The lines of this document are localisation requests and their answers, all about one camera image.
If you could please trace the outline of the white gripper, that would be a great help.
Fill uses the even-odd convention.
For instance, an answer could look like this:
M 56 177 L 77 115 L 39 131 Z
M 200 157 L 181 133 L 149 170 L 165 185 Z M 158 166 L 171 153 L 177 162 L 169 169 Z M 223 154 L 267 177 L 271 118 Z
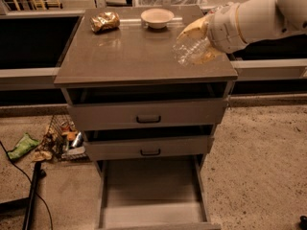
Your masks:
M 247 43 L 238 24 L 239 3 L 233 3 L 220 7 L 211 13 L 190 23 L 177 37 L 178 41 L 186 38 L 201 39 L 208 36 L 213 47 L 206 51 L 195 53 L 194 64 L 203 64 L 215 59 L 222 52 L 231 54 L 243 50 Z

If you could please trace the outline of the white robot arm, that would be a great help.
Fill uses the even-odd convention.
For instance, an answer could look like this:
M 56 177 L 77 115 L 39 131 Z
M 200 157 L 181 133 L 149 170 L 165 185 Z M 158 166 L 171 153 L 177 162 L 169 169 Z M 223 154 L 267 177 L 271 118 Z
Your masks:
M 248 0 L 229 3 L 190 23 L 174 45 L 183 65 L 203 64 L 263 40 L 307 32 L 307 0 Z

